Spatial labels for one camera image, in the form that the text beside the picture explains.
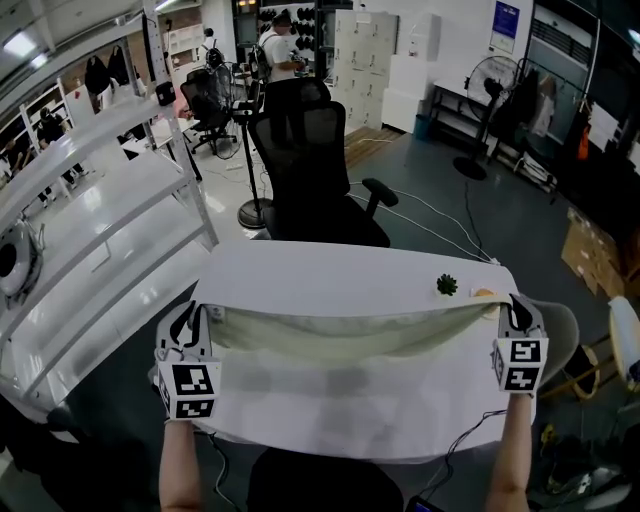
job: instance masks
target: chair armrest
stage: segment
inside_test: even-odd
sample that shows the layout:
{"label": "chair armrest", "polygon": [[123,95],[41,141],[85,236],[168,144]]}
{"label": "chair armrest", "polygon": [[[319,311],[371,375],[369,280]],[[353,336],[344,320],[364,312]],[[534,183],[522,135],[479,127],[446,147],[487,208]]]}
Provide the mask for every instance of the chair armrest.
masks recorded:
{"label": "chair armrest", "polygon": [[374,178],[366,178],[362,180],[362,185],[371,192],[372,198],[377,198],[379,201],[382,201],[385,206],[395,206],[398,204],[398,196],[381,181]]}
{"label": "chair armrest", "polygon": [[380,201],[382,201],[385,206],[395,206],[398,204],[398,196],[384,183],[373,178],[367,178],[362,180],[362,184],[371,192],[371,198],[367,205],[367,214],[371,217],[376,213],[376,208]]}

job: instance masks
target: white shelf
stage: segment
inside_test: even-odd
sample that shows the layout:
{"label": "white shelf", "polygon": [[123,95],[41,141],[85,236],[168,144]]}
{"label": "white shelf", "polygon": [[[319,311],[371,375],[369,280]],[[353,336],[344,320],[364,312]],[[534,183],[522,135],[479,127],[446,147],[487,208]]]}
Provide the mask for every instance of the white shelf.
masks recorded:
{"label": "white shelf", "polygon": [[186,182],[180,168],[171,160],[147,151],[122,168],[107,173],[56,215],[45,226],[44,265],[35,288],[22,306],[6,310],[0,317],[0,347],[88,254],[130,221],[137,225],[139,220],[133,220],[135,217]]}
{"label": "white shelf", "polygon": [[52,142],[0,192],[0,233],[11,225],[40,192],[105,143],[160,112],[155,99],[139,97],[100,112],[92,125],[77,126]]}
{"label": "white shelf", "polygon": [[[20,387],[28,392],[36,379],[46,377],[99,318],[203,232],[199,218],[167,197],[115,233],[107,247],[78,263],[12,336]],[[191,262],[181,259],[180,263],[190,266]]]}
{"label": "white shelf", "polygon": [[[110,311],[89,328],[60,359],[36,388],[38,401],[47,409],[62,402],[69,392],[113,353],[124,341],[166,307],[178,294],[195,283],[209,253],[197,242],[189,242],[174,256],[134,286]],[[14,343],[15,364],[24,366],[32,354]]]}

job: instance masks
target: backpack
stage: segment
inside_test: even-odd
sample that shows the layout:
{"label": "backpack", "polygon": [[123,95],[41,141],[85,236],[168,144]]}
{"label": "backpack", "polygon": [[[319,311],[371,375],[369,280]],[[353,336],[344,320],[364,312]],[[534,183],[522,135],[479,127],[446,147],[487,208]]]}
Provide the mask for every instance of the backpack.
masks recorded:
{"label": "backpack", "polygon": [[251,68],[251,78],[268,82],[271,76],[271,66],[267,61],[267,54],[264,51],[265,43],[276,34],[268,36],[262,44],[254,44],[251,53],[249,53],[249,66]]}

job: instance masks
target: electric fan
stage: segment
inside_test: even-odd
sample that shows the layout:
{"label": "electric fan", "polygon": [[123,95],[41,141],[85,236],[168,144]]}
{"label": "electric fan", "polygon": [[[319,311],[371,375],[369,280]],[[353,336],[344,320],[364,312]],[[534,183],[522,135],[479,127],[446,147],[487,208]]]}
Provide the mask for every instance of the electric fan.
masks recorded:
{"label": "electric fan", "polygon": [[507,57],[489,57],[476,66],[467,79],[466,89],[469,106],[473,114],[482,122],[478,129],[473,152],[468,157],[459,157],[453,161],[458,172],[467,178],[483,180],[486,171],[477,159],[484,146],[483,140],[487,127],[494,114],[509,98],[516,84],[518,64]]}

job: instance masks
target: metal pole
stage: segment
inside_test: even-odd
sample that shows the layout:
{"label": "metal pole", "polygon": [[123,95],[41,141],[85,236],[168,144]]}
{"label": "metal pole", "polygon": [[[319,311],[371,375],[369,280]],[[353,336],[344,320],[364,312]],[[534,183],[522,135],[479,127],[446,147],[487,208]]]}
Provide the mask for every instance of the metal pole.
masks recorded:
{"label": "metal pole", "polygon": [[[119,41],[120,47],[122,48],[122,55],[124,56],[124,65],[127,68],[127,76],[129,77],[129,83],[131,87],[133,87],[133,93],[136,96],[142,96],[140,94],[140,88],[138,87],[138,79],[136,77],[136,70],[133,67],[133,60],[131,59],[131,49],[129,48],[129,40],[126,37],[123,37]],[[149,125],[149,121],[145,121],[142,123],[142,127],[144,128],[144,134],[147,136],[147,140],[149,144],[151,144],[151,149],[156,149],[156,141],[153,138],[153,132],[151,131],[151,126]]]}
{"label": "metal pole", "polygon": [[[158,13],[155,10],[156,5],[154,0],[143,0],[143,7],[148,18],[148,44],[149,50],[151,52],[153,70],[156,75],[156,83],[162,84],[164,82],[169,82],[170,78],[165,67],[164,55],[162,51],[162,39],[160,38],[160,30],[158,28]],[[162,107],[162,115],[169,123],[171,137],[173,138],[173,149],[176,157],[176,162],[180,167],[182,167],[185,176],[189,178],[189,191],[191,192],[193,202],[196,205],[196,209],[198,210],[198,213],[202,218],[202,222],[207,232],[207,241],[209,242],[207,244],[209,245],[208,248],[209,250],[212,250],[213,247],[219,242],[218,236],[216,235],[215,229],[213,229],[213,224],[211,223],[211,219],[209,218],[209,212],[207,211],[207,207],[204,203],[204,200],[202,199],[200,189],[198,188],[196,175],[194,173],[193,167],[191,166],[191,161],[189,160],[189,150],[187,149],[187,145],[185,144],[184,138],[182,137],[182,131],[180,130],[178,120],[173,113],[173,105]]]}

